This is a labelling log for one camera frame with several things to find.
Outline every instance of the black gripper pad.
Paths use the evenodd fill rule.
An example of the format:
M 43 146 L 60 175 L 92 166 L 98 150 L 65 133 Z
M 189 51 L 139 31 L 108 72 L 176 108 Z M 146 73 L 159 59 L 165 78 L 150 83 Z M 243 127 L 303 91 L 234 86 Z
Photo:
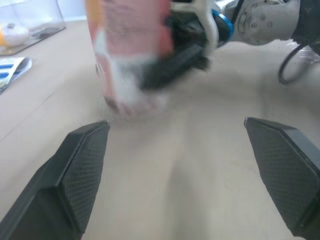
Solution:
M 319 149 L 287 125 L 252 117 L 244 125 L 261 179 L 286 226 L 296 237 L 319 240 Z
M 101 180 L 109 127 L 83 126 L 33 175 L 0 223 L 0 240 L 80 240 Z
M 141 89 L 163 89 L 182 76 L 187 70 L 196 66 L 203 58 L 204 46 L 195 42 L 179 47 L 170 57 L 152 65 L 144 74 Z

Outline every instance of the table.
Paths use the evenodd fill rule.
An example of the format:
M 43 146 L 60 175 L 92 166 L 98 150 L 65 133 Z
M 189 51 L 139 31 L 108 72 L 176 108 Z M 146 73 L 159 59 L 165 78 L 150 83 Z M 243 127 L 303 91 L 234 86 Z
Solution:
M 243 127 L 248 116 L 279 121 L 320 146 L 319 83 L 276 80 L 290 50 L 231 43 L 173 90 L 166 111 L 112 128 L 82 239 L 293 239 Z M 0 95 L 0 219 L 69 132 L 107 115 L 86 21 L 18 56 L 34 62 Z

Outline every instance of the black cable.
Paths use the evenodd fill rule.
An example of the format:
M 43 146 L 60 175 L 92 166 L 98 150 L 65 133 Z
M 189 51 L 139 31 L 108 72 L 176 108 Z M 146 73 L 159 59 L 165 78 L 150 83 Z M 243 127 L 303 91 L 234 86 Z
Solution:
M 279 73 L 278 73 L 278 78 L 279 78 L 279 83 L 286 87 L 289 84 L 292 84 L 293 82 L 296 82 L 299 80 L 299 78 L 306 73 L 306 71 L 309 69 L 309 65 L 305 66 L 296 76 L 290 78 L 290 79 L 285 79 L 284 78 L 284 71 L 290 60 L 304 47 L 308 46 L 308 44 L 300 44 L 296 49 L 294 49 L 283 61 Z

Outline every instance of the blue ring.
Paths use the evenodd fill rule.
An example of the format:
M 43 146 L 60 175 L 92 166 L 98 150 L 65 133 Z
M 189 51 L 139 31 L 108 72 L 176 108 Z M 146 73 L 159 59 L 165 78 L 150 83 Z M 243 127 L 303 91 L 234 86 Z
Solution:
M 228 37 L 228 40 L 227 40 L 227 41 L 229 41 L 230 38 L 232 37 L 232 35 L 234 34 L 234 31 L 235 31 L 234 24 L 225 15 L 223 15 L 220 12 L 218 12 L 217 10 L 212 9 L 212 15 L 221 18 L 225 22 L 227 27 L 229 28 L 229 37 Z

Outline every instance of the paper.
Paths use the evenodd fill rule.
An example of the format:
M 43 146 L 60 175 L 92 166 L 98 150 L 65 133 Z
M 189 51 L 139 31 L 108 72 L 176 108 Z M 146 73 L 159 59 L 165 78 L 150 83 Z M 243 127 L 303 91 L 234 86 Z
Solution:
M 0 58 L 0 94 L 32 66 L 28 57 Z

